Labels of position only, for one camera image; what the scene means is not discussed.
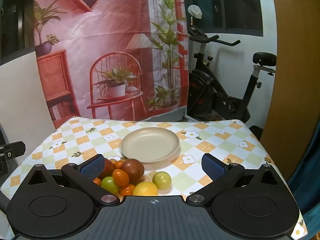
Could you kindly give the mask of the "orange tangerine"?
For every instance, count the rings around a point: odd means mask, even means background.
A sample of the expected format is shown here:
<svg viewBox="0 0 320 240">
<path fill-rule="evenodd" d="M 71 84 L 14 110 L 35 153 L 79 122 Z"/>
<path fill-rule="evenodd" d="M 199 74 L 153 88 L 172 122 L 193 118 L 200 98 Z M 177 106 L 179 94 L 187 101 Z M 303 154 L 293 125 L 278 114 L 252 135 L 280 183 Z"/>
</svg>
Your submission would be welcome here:
<svg viewBox="0 0 320 240">
<path fill-rule="evenodd" d="M 126 186 L 121 186 L 119 188 L 119 194 L 121 196 L 131 196 L 133 194 L 133 191 L 135 189 L 135 185 L 127 184 Z"/>
<path fill-rule="evenodd" d="M 112 178 L 119 187 L 126 186 L 130 182 L 128 174 L 121 169 L 115 169 L 112 173 Z"/>
<path fill-rule="evenodd" d="M 114 163 L 114 168 L 115 168 L 115 169 L 121 169 L 121 167 L 122 167 L 122 165 L 123 165 L 124 162 L 125 162 L 125 160 L 116 161 L 116 162 Z"/>
<path fill-rule="evenodd" d="M 102 180 L 101 180 L 100 178 L 95 178 L 95 179 L 93 180 L 93 182 L 94 182 L 95 184 L 97 184 L 98 186 L 101 186 Z"/>
</svg>

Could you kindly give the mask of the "bright red apple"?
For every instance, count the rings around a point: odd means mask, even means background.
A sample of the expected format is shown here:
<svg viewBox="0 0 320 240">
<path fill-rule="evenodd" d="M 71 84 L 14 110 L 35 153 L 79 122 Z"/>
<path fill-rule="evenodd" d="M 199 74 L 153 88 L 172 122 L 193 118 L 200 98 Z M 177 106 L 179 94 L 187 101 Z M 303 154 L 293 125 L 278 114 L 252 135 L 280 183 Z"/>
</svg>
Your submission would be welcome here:
<svg viewBox="0 0 320 240">
<path fill-rule="evenodd" d="M 104 179 L 105 177 L 112 176 L 113 171 L 114 164 L 110 160 L 104 159 L 104 169 L 98 177 Z"/>
</svg>

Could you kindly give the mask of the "dark red apple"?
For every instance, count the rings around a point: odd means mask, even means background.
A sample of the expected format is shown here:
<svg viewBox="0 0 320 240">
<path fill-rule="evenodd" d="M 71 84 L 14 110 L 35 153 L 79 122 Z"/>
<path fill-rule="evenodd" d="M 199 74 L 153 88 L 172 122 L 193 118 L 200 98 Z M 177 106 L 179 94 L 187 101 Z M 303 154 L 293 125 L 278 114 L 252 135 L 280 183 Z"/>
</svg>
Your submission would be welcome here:
<svg viewBox="0 0 320 240">
<path fill-rule="evenodd" d="M 121 168 L 128 176 L 131 184 L 137 183 L 144 175 L 144 166 L 137 159 L 127 159 L 123 162 Z"/>
</svg>

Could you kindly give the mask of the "small green apple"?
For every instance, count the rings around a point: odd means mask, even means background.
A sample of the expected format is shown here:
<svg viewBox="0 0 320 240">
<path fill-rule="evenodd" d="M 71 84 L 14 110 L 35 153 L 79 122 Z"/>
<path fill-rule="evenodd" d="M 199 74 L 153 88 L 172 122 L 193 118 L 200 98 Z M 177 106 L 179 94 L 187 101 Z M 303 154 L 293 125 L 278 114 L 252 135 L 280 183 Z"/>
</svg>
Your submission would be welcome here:
<svg viewBox="0 0 320 240">
<path fill-rule="evenodd" d="M 172 179 L 167 172 L 161 171 L 154 174 L 152 182 L 159 190 L 167 190 L 171 186 Z"/>
</svg>

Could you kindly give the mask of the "yellow lemon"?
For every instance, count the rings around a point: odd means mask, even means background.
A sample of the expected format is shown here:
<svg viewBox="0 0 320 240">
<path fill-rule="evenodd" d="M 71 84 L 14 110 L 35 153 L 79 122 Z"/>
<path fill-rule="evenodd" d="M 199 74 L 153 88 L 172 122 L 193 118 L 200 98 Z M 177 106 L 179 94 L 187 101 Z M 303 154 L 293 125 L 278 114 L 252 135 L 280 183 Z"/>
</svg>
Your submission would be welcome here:
<svg viewBox="0 0 320 240">
<path fill-rule="evenodd" d="M 158 188 L 150 181 L 139 183 L 132 191 L 133 196 L 157 196 Z"/>
</svg>

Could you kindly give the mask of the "checkered floral tablecloth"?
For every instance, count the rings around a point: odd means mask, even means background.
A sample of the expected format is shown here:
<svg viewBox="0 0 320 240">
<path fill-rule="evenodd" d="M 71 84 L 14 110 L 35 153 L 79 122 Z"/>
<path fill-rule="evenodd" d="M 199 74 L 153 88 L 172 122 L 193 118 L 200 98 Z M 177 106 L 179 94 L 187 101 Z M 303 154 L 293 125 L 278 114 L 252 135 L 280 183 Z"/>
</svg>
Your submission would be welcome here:
<svg viewBox="0 0 320 240">
<path fill-rule="evenodd" d="M 144 181 L 167 172 L 170 187 L 160 195 L 187 197 L 211 179 L 201 169 L 204 154 L 248 169 L 274 163 L 259 140 L 239 120 L 217 122 L 130 122 L 72 117 L 43 141 L 4 182 L 11 198 L 35 164 L 60 169 L 96 154 L 111 161 L 134 158 L 143 163 Z"/>
</svg>

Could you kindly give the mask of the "beige round plate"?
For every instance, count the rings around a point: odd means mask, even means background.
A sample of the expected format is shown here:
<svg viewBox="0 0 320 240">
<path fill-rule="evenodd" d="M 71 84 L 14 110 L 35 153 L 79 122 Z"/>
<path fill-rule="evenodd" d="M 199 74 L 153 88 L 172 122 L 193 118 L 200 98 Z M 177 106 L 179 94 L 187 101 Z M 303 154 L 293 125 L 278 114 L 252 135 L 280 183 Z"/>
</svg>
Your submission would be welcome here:
<svg viewBox="0 0 320 240">
<path fill-rule="evenodd" d="M 142 163 L 163 161 L 180 148 L 178 136 L 165 128 L 147 127 L 126 135 L 120 144 L 120 151 L 128 159 Z"/>
</svg>

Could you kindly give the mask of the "black exercise bike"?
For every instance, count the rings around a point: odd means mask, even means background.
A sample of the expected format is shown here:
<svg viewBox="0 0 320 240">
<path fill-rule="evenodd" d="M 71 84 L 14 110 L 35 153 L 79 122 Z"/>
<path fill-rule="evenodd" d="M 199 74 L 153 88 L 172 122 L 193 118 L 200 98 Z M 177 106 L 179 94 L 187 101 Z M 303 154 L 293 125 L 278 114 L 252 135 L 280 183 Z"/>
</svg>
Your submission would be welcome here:
<svg viewBox="0 0 320 240">
<path fill-rule="evenodd" d="M 187 9 L 193 66 L 189 73 L 187 113 L 197 120 L 239 119 L 263 127 L 276 73 L 275 50 L 265 38 L 210 34 L 201 29 L 204 12 Z"/>
</svg>

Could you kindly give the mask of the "wooden door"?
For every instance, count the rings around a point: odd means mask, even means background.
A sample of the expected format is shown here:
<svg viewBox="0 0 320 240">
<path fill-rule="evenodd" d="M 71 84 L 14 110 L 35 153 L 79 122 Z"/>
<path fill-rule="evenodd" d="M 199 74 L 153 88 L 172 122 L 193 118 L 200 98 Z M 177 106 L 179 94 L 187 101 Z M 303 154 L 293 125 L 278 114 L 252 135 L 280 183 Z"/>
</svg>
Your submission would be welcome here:
<svg viewBox="0 0 320 240">
<path fill-rule="evenodd" d="M 288 180 L 319 119 L 319 0 L 274 0 L 277 70 L 261 143 Z"/>
</svg>

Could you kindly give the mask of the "pink printed backdrop cloth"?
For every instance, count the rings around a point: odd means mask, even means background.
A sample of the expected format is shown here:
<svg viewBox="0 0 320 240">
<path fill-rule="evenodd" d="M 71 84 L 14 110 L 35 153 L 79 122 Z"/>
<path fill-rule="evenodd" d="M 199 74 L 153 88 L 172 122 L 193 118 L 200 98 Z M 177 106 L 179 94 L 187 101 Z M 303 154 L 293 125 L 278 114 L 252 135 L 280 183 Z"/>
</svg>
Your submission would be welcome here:
<svg viewBox="0 0 320 240">
<path fill-rule="evenodd" d="M 180 121 L 184 0 L 34 0 L 37 65 L 55 127 L 73 116 Z"/>
</svg>

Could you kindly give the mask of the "dark window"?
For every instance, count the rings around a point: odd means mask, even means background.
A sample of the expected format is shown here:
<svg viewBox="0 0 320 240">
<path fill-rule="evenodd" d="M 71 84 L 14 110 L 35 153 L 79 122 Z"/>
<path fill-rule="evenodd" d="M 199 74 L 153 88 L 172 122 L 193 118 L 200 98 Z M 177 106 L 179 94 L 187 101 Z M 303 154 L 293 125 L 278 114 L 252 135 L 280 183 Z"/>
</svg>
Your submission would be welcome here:
<svg viewBox="0 0 320 240">
<path fill-rule="evenodd" d="M 185 7 L 196 5 L 202 18 L 187 21 L 205 33 L 225 33 L 263 36 L 263 16 L 260 0 L 184 0 Z"/>
</svg>

